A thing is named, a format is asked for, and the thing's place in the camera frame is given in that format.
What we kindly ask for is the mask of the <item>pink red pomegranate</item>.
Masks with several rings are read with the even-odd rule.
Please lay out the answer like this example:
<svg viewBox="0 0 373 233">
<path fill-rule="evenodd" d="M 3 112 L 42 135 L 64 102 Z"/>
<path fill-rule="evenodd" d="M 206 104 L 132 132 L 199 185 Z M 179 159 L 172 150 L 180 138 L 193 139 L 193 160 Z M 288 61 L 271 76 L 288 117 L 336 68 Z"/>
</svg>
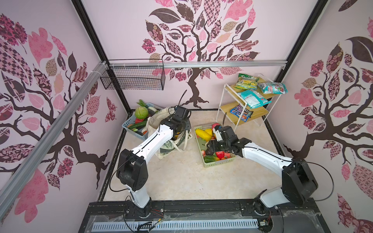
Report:
<svg viewBox="0 0 373 233">
<path fill-rule="evenodd" d="M 214 123 L 214 124 L 212 125 L 211 129 L 212 129 L 212 130 L 214 130 L 214 129 L 215 129 L 215 127 L 217 127 L 217 126 L 219 127 L 219 126 L 220 126 L 220 124 L 219 124 L 219 123 Z"/>
</svg>

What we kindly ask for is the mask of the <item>light green plastic basket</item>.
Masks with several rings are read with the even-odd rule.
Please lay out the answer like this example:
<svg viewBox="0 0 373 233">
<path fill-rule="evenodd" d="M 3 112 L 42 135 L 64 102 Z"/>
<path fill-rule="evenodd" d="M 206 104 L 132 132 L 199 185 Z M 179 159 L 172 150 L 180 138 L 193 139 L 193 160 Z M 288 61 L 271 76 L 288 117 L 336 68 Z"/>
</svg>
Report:
<svg viewBox="0 0 373 233">
<path fill-rule="evenodd" d="M 215 134 L 212 133 L 213 124 L 194 127 L 200 157 L 205 168 L 233 162 L 236 156 L 227 151 L 219 151 Z"/>
</svg>

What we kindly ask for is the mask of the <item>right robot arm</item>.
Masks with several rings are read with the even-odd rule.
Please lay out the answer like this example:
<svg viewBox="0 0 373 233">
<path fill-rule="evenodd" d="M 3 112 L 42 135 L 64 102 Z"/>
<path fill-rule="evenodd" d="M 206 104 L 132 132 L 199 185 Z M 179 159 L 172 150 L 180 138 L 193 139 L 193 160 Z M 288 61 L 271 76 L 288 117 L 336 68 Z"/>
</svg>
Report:
<svg viewBox="0 0 373 233">
<path fill-rule="evenodd" d="M 262 191 L 253 202 L 258 215 L 280 204 L 303 205 L 317 190 L 318 183 L 304 160 L 294 160 L 266 150 L 251 140 L 239 139 L 230 126 L 215 124 L 212 127 L 215 140 L 207 148 L 214 152 L 228 152 L 252 160 L 274 172 L 282 179 L 280 186 Z"/>
</svg>

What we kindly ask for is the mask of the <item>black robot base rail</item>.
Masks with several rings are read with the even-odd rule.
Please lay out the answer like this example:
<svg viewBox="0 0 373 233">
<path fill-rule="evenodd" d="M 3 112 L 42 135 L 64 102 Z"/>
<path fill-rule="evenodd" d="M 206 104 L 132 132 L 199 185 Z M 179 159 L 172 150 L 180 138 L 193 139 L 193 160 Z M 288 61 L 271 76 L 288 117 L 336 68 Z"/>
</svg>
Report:
<svg viewBox="0 0 373 233">
<path fill-rule="evenodd" d="M 82 224 L 81 233 L 91 233 L 95 222 L 121 221 L 180 221 L 213 219 L 256 219 L 258 229 L 199 230 L 175 233 L 328 233 L 326 224 L 315 201 L 303 206 L 280 204 L 258 215 L 253 208 L 254 199 L 151 201 L 148 217 L 140 217 L 131 200 L 90 203 Z"/>
</svg>

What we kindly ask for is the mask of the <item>beige canvas grocery bag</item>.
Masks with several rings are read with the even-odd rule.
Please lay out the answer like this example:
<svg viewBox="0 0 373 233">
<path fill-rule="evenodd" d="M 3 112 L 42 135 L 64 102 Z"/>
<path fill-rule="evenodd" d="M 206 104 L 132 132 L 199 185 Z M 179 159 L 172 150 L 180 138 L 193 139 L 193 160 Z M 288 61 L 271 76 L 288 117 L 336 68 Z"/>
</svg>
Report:
<svg viewBox="0 0 373 233">
<path fill-rule="evenodd" d="M 174 112 L 175 110 L 173 108 L 164 108 L 149 117 L 146 123 L 146 129 L 149 133 L 148 139 L 155 133 L 155 141 L 164 143 L 154 154 L 159 160 L 162 160 L 174 151 L 185 151 L 188 141 L 193 138 L 191 130 L 183 130 L 177 139 L 173 139 L 173 129 L 170 129 L 167 125 L 160 125 L 161 120 L 171 116 Z"/>
</svg>

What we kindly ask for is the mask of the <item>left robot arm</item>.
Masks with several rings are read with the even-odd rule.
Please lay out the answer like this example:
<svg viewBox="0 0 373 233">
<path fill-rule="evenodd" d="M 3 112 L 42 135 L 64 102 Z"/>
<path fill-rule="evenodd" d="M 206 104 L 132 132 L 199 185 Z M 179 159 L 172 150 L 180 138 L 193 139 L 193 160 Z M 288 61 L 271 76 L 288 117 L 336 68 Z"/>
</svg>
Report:
<svg viewBox="0 0 373 233">
<path fill-rule="evenodd" d="M 148 217 L 151 212 L 151 198 L 145 184 L 148 179 L 147 165 L 150 159 L 169 140 L 183 130 L 190 128 L 191 111 L 176 106 L 174 112 L 161 120 L 155 132 L 132 150 L 124 149 L 119 155 L 116 177 L 129 190 L 135 211 L 140 217 Z"/>
</svg>

